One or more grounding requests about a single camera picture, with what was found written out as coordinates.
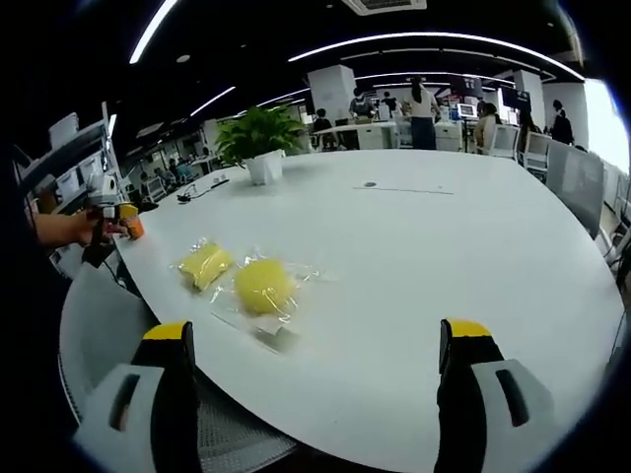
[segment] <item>yellow sponge in plastic bag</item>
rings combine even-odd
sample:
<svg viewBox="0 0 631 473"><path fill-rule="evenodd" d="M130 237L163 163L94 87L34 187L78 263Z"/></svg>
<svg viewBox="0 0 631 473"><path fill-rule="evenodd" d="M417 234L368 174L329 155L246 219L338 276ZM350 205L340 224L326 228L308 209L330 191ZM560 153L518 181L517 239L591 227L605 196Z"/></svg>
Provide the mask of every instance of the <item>yellow sponge in plastic bag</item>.
<svg viewBox="0 0 631 473"><path fill-rule="evenodd" d="M237 273L235 288L247 310L270 313L283 309L296 285L280 261L261 259Z"/></svg>
<svg viewBox="0 0 631 473"><path fill-rule="evenodd" d="M179 270L192 286L203 291L231 264L233 258L221 246L206 243L182 259Z"/></svg>

